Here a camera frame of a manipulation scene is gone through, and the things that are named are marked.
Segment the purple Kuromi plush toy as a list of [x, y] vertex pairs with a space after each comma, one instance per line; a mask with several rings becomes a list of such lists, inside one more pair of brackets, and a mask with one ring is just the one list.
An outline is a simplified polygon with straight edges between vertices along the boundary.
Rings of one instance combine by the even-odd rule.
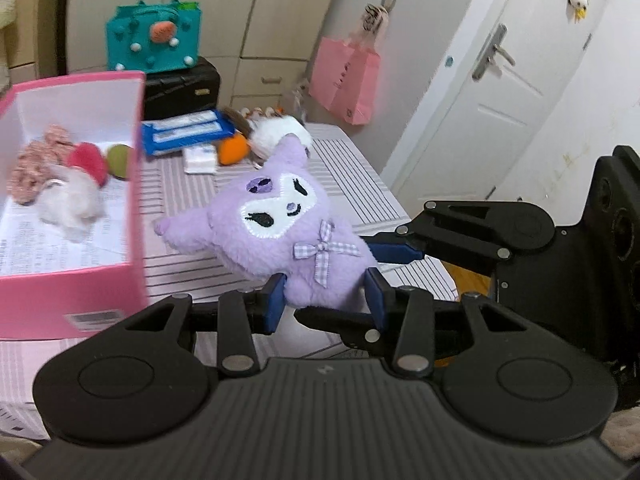
[[177, 252], [208, 250], [249, 280], [284, 274], [293, 308], [359, 311], [376, 260], [307, 166], [289, 134], [262, 168], [230, 181], [204, 207], [157, 220], [154, 231]]

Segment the white tissue pack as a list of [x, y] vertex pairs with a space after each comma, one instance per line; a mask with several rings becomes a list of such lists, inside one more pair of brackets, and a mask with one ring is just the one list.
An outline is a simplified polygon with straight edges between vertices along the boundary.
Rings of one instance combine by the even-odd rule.
[[182, 150], [183, 170], [186, 174], [216, 174], [218, 154], [214, 144], [198, 144]]

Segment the orange soft carrot toy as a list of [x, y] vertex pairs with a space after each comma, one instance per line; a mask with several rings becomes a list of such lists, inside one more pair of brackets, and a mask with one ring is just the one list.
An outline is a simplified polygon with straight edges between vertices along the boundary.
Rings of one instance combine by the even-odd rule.
[[222, 166], [235, 165], [247, 158], [250, 146], [244, 134], [237, 131], [233, 136], [228, 136], [218, 142], [218, 162]]

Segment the white brown plush cat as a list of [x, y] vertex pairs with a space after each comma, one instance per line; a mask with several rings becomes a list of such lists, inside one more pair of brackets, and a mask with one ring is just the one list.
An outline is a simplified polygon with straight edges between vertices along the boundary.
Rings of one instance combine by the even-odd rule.
[[250, 152], [257, 159], [268, 159], [279, 142], [289, 134], [296, 136], [307, 153], [312, 148], [314, 140], [303, 124], [296, 117], [283, 114], [275, 108], [234, 110], [225, 106], [220, 111], [222, 117], [228, 119], [244, 136]]

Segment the green soft ball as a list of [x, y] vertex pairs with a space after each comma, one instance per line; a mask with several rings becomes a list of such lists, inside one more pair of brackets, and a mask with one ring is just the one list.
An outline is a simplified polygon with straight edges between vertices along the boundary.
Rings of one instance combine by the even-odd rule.
[[110, 146], [106, 151], [108, 173], [118, 180], [128, 180], [128, 165], [130, 155], [131, 148], [126, 144], [114, 144]]

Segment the pink fluffy pom ball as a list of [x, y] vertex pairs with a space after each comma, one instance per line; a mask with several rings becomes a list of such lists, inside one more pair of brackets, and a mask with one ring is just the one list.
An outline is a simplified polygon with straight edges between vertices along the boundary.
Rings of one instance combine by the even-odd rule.
[[82, 142], [77, 144], [67, 155], [65, 165], [79, 168], [96, 181], [99, 188], [105, 185], [108, 177], [108, 166], [105, 157], [96, 144]]

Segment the pink floral fabric scrunchie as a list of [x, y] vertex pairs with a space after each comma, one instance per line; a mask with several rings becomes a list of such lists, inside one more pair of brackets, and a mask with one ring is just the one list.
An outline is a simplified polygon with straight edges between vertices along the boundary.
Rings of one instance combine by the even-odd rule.
[[53, 177], [54, 166], [64, 166], [68, 155], [76, 148], [68, 131], [58, 125], [47, 128], [42, 140], [26, 145], [11, 171], [6, 189], [15, 203], [31, 204], [44, 182]]

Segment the pink paper bag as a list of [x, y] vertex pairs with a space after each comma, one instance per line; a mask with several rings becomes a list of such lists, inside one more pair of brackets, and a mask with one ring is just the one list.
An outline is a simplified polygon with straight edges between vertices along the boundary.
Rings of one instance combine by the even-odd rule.
[[346, 124], [367, 125], [373, 114], [380, 65], [376, 52], [323, 37], [314, 59], [309, 94]]

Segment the blue wet wipes pack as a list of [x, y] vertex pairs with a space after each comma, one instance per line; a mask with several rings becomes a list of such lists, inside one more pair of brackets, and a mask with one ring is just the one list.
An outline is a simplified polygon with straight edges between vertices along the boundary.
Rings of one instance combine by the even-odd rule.
[[158, 156], [207, 142], [231, 138], [235, 126], [219, 110], [142, 122], [142, 145], [146, 156]]

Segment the white fluffy plush in box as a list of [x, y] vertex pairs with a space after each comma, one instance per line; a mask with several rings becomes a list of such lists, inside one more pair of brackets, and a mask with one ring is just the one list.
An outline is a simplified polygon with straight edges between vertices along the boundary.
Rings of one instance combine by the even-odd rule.
[[104, 217], [105, 207], [96, 181], [79, 168], [54, 166], [53, 177], [37, 197], [40, 220], [56, 226], [66, 240], [82, 243], [94, 224]]

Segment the black suitcase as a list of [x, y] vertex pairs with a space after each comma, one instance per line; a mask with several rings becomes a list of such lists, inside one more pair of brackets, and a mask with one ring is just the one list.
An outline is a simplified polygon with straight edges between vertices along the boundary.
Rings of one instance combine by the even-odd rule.
[[147, 74], [143, 119], [166, 119], [217, 107], [221, 78], [211, 62], [201, 56], [185, 70]]

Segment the pink storage box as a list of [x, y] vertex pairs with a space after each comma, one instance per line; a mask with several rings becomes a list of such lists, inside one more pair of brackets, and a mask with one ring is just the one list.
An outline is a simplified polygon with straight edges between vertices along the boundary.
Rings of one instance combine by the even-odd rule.
[[1, 337], [74, 338], [144, 307], [140, 72], [1, 100]]

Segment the teal felt tote bag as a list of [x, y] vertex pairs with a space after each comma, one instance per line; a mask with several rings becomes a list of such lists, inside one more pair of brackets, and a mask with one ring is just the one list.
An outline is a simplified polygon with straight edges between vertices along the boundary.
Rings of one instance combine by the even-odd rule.
[[119, 6], [105, 25], [107, 68], [154, 74], [194, 67], [201, 17], [196, 1]]

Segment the striped keychain on hook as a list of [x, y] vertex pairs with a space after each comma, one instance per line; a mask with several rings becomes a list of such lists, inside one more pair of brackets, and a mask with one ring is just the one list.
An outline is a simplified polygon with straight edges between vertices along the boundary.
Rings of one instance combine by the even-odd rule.
[[381, 0], [379, 4], [368, 3], [364, 8], [359, 33], [362, 42], [366, 42], [370, 49], [375, 50], [381, 42], [390, 24], [390, 14], [397, 0]]

